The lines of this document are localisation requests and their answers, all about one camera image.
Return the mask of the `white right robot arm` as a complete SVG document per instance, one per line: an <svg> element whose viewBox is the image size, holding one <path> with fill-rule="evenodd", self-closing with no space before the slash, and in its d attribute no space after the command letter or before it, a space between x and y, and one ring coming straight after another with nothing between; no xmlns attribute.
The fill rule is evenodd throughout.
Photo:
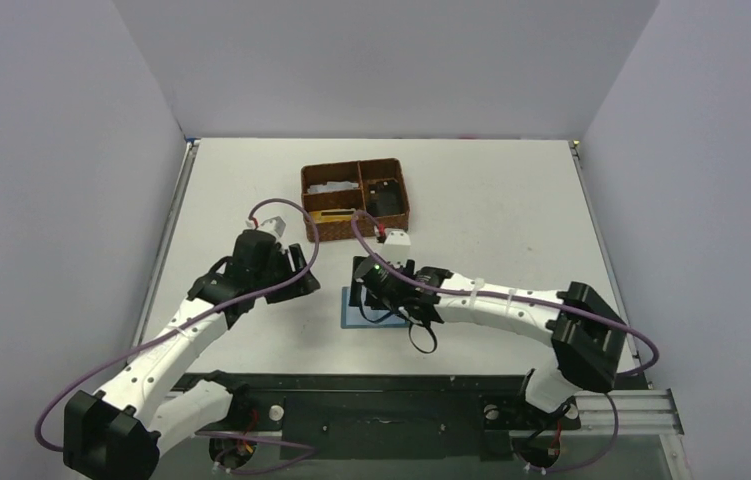
<svg viewBox="0 0 751 480"><path fill-rule="evenodd" d="M609 393L615 387L625 333L622 321L590 286L524 290L489 284L453 271L423 267L407 280L371 257L357 259L352 284L375 308L416 326L465 323L513 333L552 350L530 368L521 388L525 403L558 413L575 394Z"/></svg>

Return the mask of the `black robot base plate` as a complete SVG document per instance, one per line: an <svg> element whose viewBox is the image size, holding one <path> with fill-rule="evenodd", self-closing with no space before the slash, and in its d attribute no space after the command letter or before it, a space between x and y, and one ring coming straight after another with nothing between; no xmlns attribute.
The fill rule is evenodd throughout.
<svg viewBox="0 0 751 480"><path fill-rule="evenodd" d="M172 393L200 381L234 394L211 430L279 433L318 460L508 460L510 434L537 437L581 423L570 400L547 414L524 399L522 375L186 373Z"/></svg>

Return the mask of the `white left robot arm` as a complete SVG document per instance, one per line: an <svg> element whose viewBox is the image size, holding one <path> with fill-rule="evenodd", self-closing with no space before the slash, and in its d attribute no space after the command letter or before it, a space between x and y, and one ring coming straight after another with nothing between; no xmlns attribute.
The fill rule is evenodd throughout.
<svg viewBox="0 0 751 480"><path fill-rule="evenodd" d="M286 245L272 226L245 230L230 255L199 276L169 322L130 362L93 393L64 407L62 460L89 479L148 479L164 444L186 437L156 414L186 370L226 334L257 299L280 303L320 287L314 258Z"/></svg>

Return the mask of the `blue leather card holder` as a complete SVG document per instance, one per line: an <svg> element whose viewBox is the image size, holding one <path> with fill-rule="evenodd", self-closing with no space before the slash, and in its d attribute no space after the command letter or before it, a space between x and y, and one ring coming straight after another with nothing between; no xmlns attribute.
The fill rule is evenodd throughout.
<svg viewBox="0 0 751 480"><path fill-rule="evenodd" d="M407 327L408 323L385 309L376 309L366 303L369 292L351 287L341 290L340 327L343 329L390 329Z"/></svg>

